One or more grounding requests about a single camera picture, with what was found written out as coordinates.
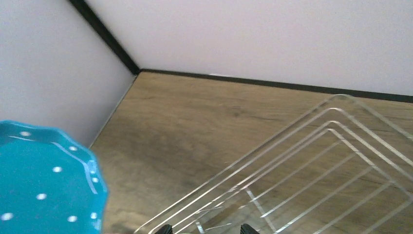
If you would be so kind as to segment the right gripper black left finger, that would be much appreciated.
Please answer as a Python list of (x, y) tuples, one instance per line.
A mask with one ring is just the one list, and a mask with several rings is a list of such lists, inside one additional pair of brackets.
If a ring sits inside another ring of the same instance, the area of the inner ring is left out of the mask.
[(173, 234), (173, 229), (170, 224), (165, 224), (159, 228), (154, 234)]

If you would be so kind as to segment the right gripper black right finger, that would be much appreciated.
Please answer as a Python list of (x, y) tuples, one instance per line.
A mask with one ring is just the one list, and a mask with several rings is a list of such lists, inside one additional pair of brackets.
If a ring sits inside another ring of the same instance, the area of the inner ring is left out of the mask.
[(255, 230), (249, 224), (242, 224), (240, 226), (240, 234), (260, 234), (257, 230)]

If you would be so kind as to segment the blue polka dot plate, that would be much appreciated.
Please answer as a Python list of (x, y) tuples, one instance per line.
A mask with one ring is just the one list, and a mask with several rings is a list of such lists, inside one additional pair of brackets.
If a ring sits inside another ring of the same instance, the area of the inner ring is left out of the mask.
[(64, 131), (1, 121), (1, 233), (100, 234), (108, 195), (93, 152)]

